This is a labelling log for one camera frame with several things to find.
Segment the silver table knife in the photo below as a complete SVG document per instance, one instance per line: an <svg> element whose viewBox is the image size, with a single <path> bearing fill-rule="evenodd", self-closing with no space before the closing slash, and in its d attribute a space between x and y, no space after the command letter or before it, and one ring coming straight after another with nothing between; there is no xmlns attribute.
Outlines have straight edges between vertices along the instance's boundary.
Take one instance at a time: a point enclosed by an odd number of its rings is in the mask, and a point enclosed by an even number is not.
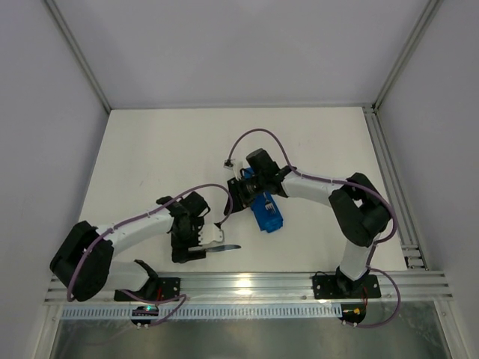
<svg viewBox="0 0 479 359"><path fill-rule="evenodd" d="M219 252L225 252L225 251L238 250L241 248L242 247L240 245L217 245L212 247L198 246L198 247L190 248L189 252L205 251L207 253L219 253Z"/></svg>

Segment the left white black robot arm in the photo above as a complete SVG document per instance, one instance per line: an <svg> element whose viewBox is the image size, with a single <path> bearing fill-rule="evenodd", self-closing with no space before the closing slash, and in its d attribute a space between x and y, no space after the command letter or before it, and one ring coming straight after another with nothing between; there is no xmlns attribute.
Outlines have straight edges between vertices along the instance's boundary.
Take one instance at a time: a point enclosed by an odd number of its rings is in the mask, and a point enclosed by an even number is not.
<svg viewBox="0 0 479 359"><path fill-rule="evenodd" d="M157 207L118 224L93 226L87 221L75 224L54 255L49 267L67 289L69 302L83 302L102 290L115 291L115 300L163 299L162 281L143 260L129 263L114 258L154 236L171 237L172 257L179 263L203 259L199 232L210 212L197 192L174 199L162 197Z"/></svg>

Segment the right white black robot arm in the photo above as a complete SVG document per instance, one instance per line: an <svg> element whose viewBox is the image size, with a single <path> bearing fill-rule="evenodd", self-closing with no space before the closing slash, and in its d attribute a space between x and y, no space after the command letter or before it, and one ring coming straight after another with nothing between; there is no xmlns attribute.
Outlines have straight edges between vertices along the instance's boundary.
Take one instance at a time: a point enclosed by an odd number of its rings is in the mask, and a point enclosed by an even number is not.
<svg viewBox="0 0 479 359"><path fill-rule="evenodd" d="M330 207L347 243L334 274L314 275L315 296L358 298L370 274L376 241L391 220L386 202L369 179L361 173L332 179L303 174L291 165L280 168L262 148L250 153L246 161L247 168L233 159L224 162L225 168L234 172L234 177L228 180L232 201L225 212L242 211L265 194L300 198Z"/></svg>

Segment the silver fork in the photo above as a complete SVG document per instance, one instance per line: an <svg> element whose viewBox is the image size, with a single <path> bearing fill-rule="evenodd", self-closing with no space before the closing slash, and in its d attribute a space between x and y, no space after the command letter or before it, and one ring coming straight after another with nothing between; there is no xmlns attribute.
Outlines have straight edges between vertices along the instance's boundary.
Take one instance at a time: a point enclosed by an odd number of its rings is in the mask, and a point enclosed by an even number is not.
<svg viewBox="0 0 479 359"><path fill-rule="evenodd" d="M267 193L264 193L263 194L263 198L264 198L264 207L265 207L265 210L270 214L270 215L277 215L277 209L275 207L275 204L271 198L270 195L268 195Z"/></svg>

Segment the blue cloth napkin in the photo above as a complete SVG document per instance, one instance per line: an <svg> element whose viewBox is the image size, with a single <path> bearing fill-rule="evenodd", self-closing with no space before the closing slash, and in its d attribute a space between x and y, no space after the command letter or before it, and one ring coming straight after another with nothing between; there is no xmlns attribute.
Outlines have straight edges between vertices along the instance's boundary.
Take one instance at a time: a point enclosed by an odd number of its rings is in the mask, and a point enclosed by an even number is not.
<svg viewBox="0 0 479 359"><path fill-rule="evenodd" d="M267 193L272 198L272 195L268 191L265 191L264 193ZM263 198L264 193L262 193L261 195L258 195L248 207L252 210L260 230L266 231L267 233L272 233L272 232L275 232L276 230L279 230L281 227L283 227L284 219L278 207L276 206L276 203L273 198L272 200L277 209L277 215L270 215L265 210L264 198Z"/></svg>

